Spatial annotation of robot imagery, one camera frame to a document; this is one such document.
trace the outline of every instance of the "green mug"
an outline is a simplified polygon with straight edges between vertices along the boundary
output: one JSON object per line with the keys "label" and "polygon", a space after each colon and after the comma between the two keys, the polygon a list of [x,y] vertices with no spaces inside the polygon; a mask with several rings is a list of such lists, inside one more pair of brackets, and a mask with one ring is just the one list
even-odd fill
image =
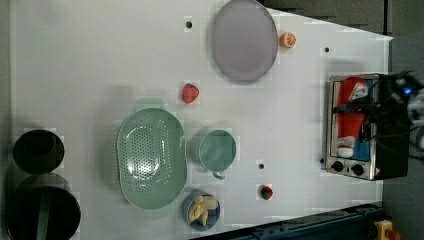
{"label": "green mug", "polygon": [[191,141],[191,157],[213,173],[224,179],[224,171],[236,157],[237,147],[233,136],[224,130],[202,130]]}

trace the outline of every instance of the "orange fruit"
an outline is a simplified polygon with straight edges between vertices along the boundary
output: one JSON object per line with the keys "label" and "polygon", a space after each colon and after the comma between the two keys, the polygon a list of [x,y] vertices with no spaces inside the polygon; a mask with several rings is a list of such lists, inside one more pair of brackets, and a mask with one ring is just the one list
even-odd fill
{"label": "orange fruit", "polygon": [[280,46],[283,48],[292,48],[296,44],[296,36],[293,33],[283,33],[280,36]]}

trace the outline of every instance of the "table surface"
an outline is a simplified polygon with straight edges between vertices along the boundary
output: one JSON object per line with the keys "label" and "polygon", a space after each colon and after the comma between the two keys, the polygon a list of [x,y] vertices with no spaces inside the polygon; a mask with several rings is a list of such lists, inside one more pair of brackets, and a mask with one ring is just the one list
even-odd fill
{"label": "table surface", "polygon": [[[239,85],[219,72],[210,51],[211,23],[226,2],[11,1],[13,141],[33,128],[64,141],[54,172],[81,205],[74,239],[187,239],[382,200],[381,181],[326,173],[319,159],[328,77],[386,73],[391,38],[269,10],[278,34],[294,32],[297,45],[279,49],[262,79]],[[179,99],[187,82],[201,92],[191,105]],[[202,128],[223,128],[239,146],[223,181],[188,156],[186,188],[161,218],[131,205],[117,174],[117,131],[142,97],[166,102],[188,144]],[[269,201],[258,196],[262,184],[274,189]],[[181,217],[193,189],[222,206],[204,233]]]}

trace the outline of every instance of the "purple plate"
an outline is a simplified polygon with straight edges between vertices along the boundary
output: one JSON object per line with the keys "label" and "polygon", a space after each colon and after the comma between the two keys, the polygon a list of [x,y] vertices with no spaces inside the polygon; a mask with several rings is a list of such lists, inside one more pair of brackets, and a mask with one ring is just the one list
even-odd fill
{"label": "purple plate", "polygon": [[212,30],[212,52],[232,80],[256,81],[272,67],[278,34],[269,12],[254,0],[233,0],[218,13]]}

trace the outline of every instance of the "dark gray floor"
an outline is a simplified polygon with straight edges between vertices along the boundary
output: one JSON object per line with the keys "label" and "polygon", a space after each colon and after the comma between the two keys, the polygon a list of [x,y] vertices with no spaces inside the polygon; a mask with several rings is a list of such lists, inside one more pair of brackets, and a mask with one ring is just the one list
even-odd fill
{"label": "dark gray floor", "polygon": [[[263,0],[269,8],[334,22],[365,31],[384,32],[384,0]],[[387,35],[424,31],[423,0],[388,0]]]}
{"label": "dark gray floor", "polygon": [[[403,33],[412,33],[416,28],[408,31]],[[424,31],[395,37],[390,52],[393,72],[414,70],[417,79],[424,80]],[[424,128],[411,134],[413,142],[420,142],[423,137]],[[424,151],[413,146],[410,153],[424,159]],[[410,158],[407,177],[384,181],[383,206],[404,239],[424,239],[424,160]]]}
{"label": "dark gray floor", "polygon": [[[266,7],[383,33],[384,0],[264,0]],[[424,80],[424,0],[389,0],[387,35],[393,36],[391,71],[415,70]],[[424,135],[424,129],[415,135]],[[411,153],[424,151],[411,148]],[[403,239],[424,239],[424,161],[410,159],[408,176],[384,182],[383,206]]]}

